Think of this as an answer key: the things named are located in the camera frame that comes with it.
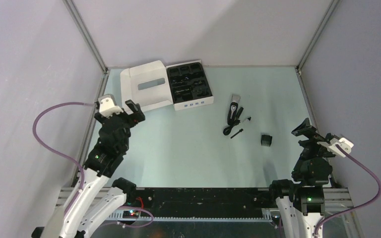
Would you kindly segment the small oil bottle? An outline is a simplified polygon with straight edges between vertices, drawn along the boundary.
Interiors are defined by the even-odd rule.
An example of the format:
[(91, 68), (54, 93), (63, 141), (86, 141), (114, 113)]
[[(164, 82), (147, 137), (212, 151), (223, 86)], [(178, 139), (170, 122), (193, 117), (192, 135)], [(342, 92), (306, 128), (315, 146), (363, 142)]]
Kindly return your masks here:
[(247, 117), (247, 118), (245, 118), (244, 120), (242, 120), (242, 121), (240, 122), (240, 125), (247, 124), (247, 123), (250, 122), (251, 120), (252, 120), (252, 117)]

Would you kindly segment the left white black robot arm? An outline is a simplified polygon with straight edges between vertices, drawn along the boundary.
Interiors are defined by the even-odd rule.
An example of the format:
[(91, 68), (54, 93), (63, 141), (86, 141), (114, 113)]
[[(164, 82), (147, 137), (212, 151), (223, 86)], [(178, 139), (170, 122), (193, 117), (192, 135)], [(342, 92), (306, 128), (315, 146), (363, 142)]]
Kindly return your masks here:
[(105, 219), (117, 208), (132, 206), (137, 200), (136, 185), (127, 179), (115, 180), (105, 195), (93, 206), (92, 202), (129, 150), (131, 128), (145, 121), (145, 115), (139, 104), (132, 100), (125, 102), (129, 111), (118, 106), (115, 99), (107, 94), (95, 103), (94, 118), (101, 124), (99, 137), (84, 165), (50, 147), (37, 134), (37, 124), (46, 113), (69, 105), (82, 102), (67, 102), (52, 106), (41, 112), (33, 122), (35, 139), (47, 150), (64, 157), (75, 164), (80, 177), (65, 203), (51, 216), (44, 227), (37, 227), (33, 238), (89, 238)]

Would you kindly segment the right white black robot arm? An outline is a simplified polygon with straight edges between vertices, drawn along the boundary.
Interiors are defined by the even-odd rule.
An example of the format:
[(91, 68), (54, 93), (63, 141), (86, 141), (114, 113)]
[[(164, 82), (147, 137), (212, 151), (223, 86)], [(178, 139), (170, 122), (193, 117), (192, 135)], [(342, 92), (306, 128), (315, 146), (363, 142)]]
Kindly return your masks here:
[(321, 145), (326, 138), (308, 118), (291, 133), (306, 137), (299, 141), (303, 150), (291, 171), (291, 179), (274, 180), (268, 199), (279, 209), (280, 224), (287, 238), (318, 238), (322, 235), (319, 222), (325, 214), (323, 187), (329, 184), (333, 171), (328, 159), (335, 155)]

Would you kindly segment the white box with black tray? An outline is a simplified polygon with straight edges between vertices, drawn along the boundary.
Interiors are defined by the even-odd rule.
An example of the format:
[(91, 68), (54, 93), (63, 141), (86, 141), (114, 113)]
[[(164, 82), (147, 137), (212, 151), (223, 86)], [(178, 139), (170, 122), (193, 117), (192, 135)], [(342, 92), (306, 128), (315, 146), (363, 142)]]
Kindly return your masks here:
[(172, 105), (175, 111), (213, 104), (214, 96), (201, 60), (165, 66), (160, 60), (120, 73), (122, 107), (126, 101), (150, 111)]

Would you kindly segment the silver black hair clipper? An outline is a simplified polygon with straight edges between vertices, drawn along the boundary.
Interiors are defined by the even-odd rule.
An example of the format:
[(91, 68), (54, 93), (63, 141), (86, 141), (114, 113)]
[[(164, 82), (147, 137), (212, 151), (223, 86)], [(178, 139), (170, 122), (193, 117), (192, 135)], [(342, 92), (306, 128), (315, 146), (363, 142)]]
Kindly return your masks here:
[(237, 111), (239, 107), (240, 95), (233, 94), (231, 98), (231, 103), (227, 115), (227, 124), (231, 125), (237, 118)]

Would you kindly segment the black comb guard attachment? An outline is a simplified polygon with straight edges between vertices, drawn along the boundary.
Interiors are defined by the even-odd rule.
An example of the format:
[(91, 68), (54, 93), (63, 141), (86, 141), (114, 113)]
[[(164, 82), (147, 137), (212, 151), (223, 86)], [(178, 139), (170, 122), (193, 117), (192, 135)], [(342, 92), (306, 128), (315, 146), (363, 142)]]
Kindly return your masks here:
[(273, 137), (269, 134), (262, 134), (261, 135), (261, 146), (270, 147), (272, 144)]

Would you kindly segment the black cylindrical adapter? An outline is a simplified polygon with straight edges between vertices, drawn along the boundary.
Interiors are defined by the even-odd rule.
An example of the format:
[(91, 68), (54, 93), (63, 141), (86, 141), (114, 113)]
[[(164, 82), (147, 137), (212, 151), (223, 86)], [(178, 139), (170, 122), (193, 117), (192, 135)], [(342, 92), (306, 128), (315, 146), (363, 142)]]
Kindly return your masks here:
[(243, 110), (244, 110), (243, 107), (239, 107), (239, 109), (238, 109), (238, 111), (237, 111), (237, 113), (236, 113), (236, 119), (239, 119), (239, 118), (240, 118), (240, 116), (241, 116)]

